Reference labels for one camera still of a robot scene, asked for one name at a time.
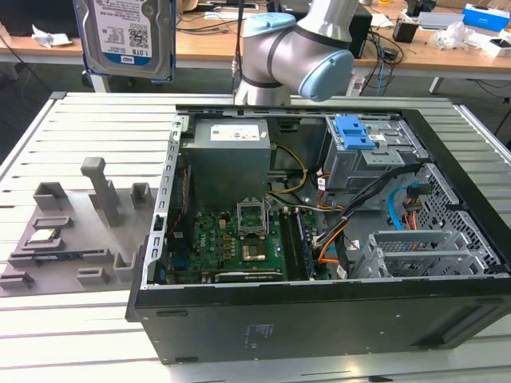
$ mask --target light blue joint cap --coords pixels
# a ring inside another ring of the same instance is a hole
[[[276,30],[284,30],[296,24],[295,16],[280,12],[257,14],[245,20],[244,38],[251,38],[259,34],[269,34]]]
[[[334,96],[351,76],[353,54],[347,49],[325,57],[302,80],[298,94],[316,102]]]

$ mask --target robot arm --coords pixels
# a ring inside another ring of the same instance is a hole
[[[334,96],[351,75],[348,28],[356,6],[357,0],[314,0],[298,23],[280,13],[247,19],[235,103],[288,105],[291,92],[313,101]]]

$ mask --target blue cable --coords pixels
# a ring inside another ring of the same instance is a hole
[[[389,199],[387,200],[387,206],[389,208],[390,213],[390,219],[392,219],[393,224],[396,226],[396,229],[402,230],[401,220],[398,217],[398,214],[396,213],[394,209],[394,195],[396,192],[399,192],[400,190],[406,190],[404,186],[398,186],[393,191],[390,192]]]
[[[376,92],[376,97],[379,97],[379,95],[380,95],[380,89],[382,88],[382,83],[383,83],[383,73],[385,72],[385,60],[383,60],[384,52],[383,52],[383,48],[381,46],[380,46],[380,54],[382,55],[382,68],[380,69],[380,73],[379,73],[379,83],[378,83],[378,91]]]

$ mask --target motherboard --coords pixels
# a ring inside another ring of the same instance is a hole
[[[308,280],[315,274],[311,241],[317,232],[312,211],[198,211],[192,249],[170,254],[168,282]]]

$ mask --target red cable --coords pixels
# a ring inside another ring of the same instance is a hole
[[[181,218],[183,218],[184,209],[186,208],[186,181],[188,179],[188,172],[186,169],[184,170],[184,177],[183,177],[183,207],[181,208],[181,212],[177,216],[176,222],[174,223],[174,226],[172,227],[172,230],[169,233],[169,236],[172,235],[172,233],[176,230],[177,224],[181,221]]]

